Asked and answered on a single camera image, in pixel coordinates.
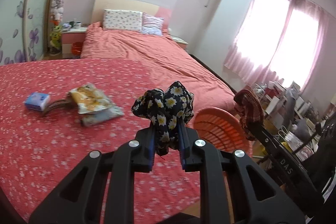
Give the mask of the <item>red floral bedspread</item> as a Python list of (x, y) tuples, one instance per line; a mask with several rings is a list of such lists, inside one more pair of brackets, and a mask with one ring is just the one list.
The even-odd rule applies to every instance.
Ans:
[[(28, 219), (49, 192), (90, 151), (110, 152), (149, 125), (131, 112), (147, 90), (180, 81), (203, 102), (208, 71), (153, 69), (124, 59), (50, 60), (1, 66), (1, 188)], [(76, 109), (60, 108), (43, 117), (24, 102), (34, 92), (64, 98), (74, 88), (94, 84), (123, 110), (123, 116), (83, 127)]]

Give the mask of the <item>black daisy floral scrunchie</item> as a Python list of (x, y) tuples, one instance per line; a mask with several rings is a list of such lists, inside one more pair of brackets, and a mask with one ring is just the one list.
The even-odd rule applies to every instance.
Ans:
[(155, 151), (159, 156), (178, 149), (178, 123), (188, 124), (194, 116), (194, 94), (179, 81), (166, 91), (155, 88), (138, 97), (131, 107), (132, 113), (149, 119), (154, 128)]

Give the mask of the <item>blue tissue pack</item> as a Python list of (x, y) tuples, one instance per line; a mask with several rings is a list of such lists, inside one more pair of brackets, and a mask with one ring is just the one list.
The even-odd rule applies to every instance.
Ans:
[(49, 94), (34, 92), (25, 100), (24, 105), (30, 110), (44, 111), (50, 99)]

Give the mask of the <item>orange plastic basket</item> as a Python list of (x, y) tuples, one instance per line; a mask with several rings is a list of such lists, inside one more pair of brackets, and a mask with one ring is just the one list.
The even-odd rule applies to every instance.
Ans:
[(194, 118), (193, 128), (201, 139), (225, 152), (243, 150), (252, 157), (252, 142), (245, 138), (239, 120), (216, 107), (202, 109)]

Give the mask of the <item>yellow snack packet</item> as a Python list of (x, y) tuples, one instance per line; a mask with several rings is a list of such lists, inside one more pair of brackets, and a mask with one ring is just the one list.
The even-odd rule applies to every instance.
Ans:
[(71, 89), (67, 97), (77, 106), (77, 113), (84, 127), (91, 127), (124, 115), (122, 108), (93, 84)]

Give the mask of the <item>salmon pink duvet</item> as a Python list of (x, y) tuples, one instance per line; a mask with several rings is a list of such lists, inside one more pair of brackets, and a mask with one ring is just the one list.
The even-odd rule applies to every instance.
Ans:
[(165, 89), (180, 81), (194, 94), (195, 111), (216, 107), (234, 109), (234, 93), (203, 65), (192, 58), (167, 32), (162, 36), (126, 30), (104, 30), (100, 22), (87, 27), (82, 58), (124, 59), (141, 63), (154, 87)]

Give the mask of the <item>green plush toy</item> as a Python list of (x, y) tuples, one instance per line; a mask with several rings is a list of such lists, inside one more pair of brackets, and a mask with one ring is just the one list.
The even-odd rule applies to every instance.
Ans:
[(50, 34), (51, 53), (60, 53), (62, 50), (62, 26), (54, 26)]

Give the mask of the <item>striped pink pillow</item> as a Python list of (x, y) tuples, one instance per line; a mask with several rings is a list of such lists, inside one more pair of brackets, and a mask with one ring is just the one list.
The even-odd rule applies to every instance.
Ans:
[(164, 19), (143, 13), (142, 34), (162, 36)]

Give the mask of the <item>beige headboard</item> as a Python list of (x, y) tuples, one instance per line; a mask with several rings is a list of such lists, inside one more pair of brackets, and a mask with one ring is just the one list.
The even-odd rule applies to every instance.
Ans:
[(155, 16), (159, 6), (136, 0), (95, 0), (91, 16), (91, 24), (103, 21), (104, 11), (108, 10), (130, 10), (145, 12)]

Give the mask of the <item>floral wardrobe door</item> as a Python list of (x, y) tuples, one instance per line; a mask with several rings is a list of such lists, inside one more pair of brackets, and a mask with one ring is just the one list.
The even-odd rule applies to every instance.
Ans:
[(1, 0), (1, 65), (40, 60), (51, 0)]

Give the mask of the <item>white air conditioner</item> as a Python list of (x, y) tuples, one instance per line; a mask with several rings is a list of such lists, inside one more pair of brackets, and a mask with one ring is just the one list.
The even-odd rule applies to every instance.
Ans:
[(221, 0), (177, 0), (171, 14), (169, 29), (187, 43), (186, 50), (194, 54)]

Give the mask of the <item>brown plaid scrunchie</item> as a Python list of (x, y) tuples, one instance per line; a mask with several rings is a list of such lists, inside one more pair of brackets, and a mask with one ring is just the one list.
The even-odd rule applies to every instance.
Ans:
[(254, 141), (256, 138), (249, 130), (250, 124), (258, 126), (264, 125), (264, 110), (254, 90), (246, 85), (234, 96), (235, 111), (240, 115), (240, 126), (248, 141)]

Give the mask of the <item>cluttered white shelf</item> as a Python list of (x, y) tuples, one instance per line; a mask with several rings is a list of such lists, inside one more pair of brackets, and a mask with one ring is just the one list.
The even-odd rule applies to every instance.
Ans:
[(254, 84), (252, 89), (264, 110), (266, 128), (301, 162), (317, 153), (322, 137), (335, 130), (335, 106), (331, 106), (331, 113), (319, 118), (311, 102), (303, 100), (295, 82), (284, 88), (270, 81)]

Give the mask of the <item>pink curtain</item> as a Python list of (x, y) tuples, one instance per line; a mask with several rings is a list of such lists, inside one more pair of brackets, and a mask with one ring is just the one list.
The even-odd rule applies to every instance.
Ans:
[(311, 0), (251, 0), (224, 66), (244, 83), (297, 83), (317, 65), (330, 14)]

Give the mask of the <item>floral white pillow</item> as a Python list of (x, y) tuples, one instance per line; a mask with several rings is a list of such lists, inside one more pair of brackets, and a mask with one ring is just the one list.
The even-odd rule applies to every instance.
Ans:
[(140, 11), (105, 9), (103, 29), (140, 32), (142, 29), (142, 16), (143, 12)]

